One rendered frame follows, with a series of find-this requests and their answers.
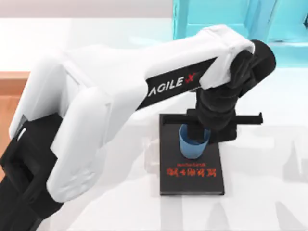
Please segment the light blue rack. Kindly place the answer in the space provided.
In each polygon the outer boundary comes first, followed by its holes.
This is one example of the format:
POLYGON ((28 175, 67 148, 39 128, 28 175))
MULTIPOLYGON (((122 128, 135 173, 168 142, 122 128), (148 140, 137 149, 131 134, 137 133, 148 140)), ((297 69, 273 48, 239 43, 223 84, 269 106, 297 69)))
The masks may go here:
POLYGON ((173 0, 173 39, 220 24, 248 39, 308 42, 308 0, 173 0))

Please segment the wooden box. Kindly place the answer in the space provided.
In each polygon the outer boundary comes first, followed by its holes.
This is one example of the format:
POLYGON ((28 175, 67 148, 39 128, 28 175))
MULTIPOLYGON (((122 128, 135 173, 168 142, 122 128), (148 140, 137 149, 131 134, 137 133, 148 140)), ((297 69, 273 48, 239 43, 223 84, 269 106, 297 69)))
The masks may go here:
POLYGON ((28 71, 0 71, 0 153, 10 141, 9 125, 28 75, 28 71))

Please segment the black book with red lettering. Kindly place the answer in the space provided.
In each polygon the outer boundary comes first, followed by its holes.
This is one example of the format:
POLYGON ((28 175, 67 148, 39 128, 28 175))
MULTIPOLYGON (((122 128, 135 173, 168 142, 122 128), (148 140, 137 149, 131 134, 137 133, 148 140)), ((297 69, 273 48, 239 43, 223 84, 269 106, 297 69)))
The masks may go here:
POLYGON ((180 149, 187 144, 179 135, 180 124, 159 115, 159 189, 161 196, 224 195, 219 144, 203 144, 199 158, 188 159, 180 149))

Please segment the blue cup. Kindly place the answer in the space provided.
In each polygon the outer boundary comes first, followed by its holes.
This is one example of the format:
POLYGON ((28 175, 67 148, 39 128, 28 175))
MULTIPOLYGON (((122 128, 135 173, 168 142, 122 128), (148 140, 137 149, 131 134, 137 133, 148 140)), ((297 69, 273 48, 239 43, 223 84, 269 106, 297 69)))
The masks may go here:
POLYGON ((211 132, 201 129, 203 132, 201 142, 188 137, 188 125, 182 124, 179 128, 179 147, 181 154, 187 159, 199 158, 209 144, 211 132))

